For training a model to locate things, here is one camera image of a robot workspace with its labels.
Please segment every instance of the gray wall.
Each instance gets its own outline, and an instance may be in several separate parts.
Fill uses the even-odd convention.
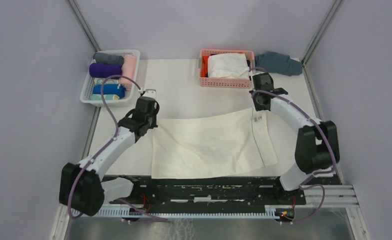
[[[196,58],[206,48],[302,57],[333,0],[77,0],[101,49],[143,59]]]
[[[345,1],[308,69],[368,229],[392,239],[392,1]]]
[[[79,102],[92,53],[65,1],[0,1],[0,240],[50,233],[93,113]]]

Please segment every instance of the blue-gray cloth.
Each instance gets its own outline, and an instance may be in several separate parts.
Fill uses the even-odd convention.
[[[107,53],[99,52],[95,53],[93,56],[96,63],[105,64],[105,65],[123,65],[124,57],[119,55],[110,55]]]
[[[269,73],[295,76],[302,73],[302,63],[290,59],[289,55],[267,51],[264,54],[255,56],[255,65],[262,67]]]

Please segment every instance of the white cloth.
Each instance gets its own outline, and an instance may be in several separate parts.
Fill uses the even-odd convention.
[[[208,58],[208,76],[211,78],[249,79],[245,54],[225,53]]]
[[[159,119],[152,178],[202,179],[277,163],[266,112],[254,108],[198,119]]]

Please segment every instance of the black metal frame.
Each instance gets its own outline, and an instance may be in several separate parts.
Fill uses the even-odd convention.
[[[277,177],[217,177],[208,179],[152,179],[148,176],[105,176],[103,181],[124,177],[134,183],[126,199],[132,204],[143,204],[142,194],[150,201],[150,213],[213,214],[213,213],[265,213],[265,205],[306,204],[302,190],[277,197]],[[340,185],[338,176],[319,177],[308,184]],[[194,202],[194,197],[211,197],[225,202]]]

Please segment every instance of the white table surface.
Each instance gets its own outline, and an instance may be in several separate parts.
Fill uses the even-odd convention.
[[[314,114],[311,98],[303,74],[284,76],[271,74],[276,88],[284,88],[293,100],[307,113]],[[158,118],[192,119],[211,117],[243,110],[253,106],[248,89],[201,87],[198,78],[198,59],[141,60],[137,83],[144,89],[155,89],[160,105]],[[127,107],[112,108],[120,120],[135,107],[139,94],[134,94]],[[239,176],[273,177],[285,173],[294,163],[296,133],[278,116],[267,112],[267,125],[278,163]],[[97,121],[90,154],[114,132],[113,121],[103,107]],[[107,175],[151,175],[153,153],[152,134],[144,137],[126,150],[107,171]]]

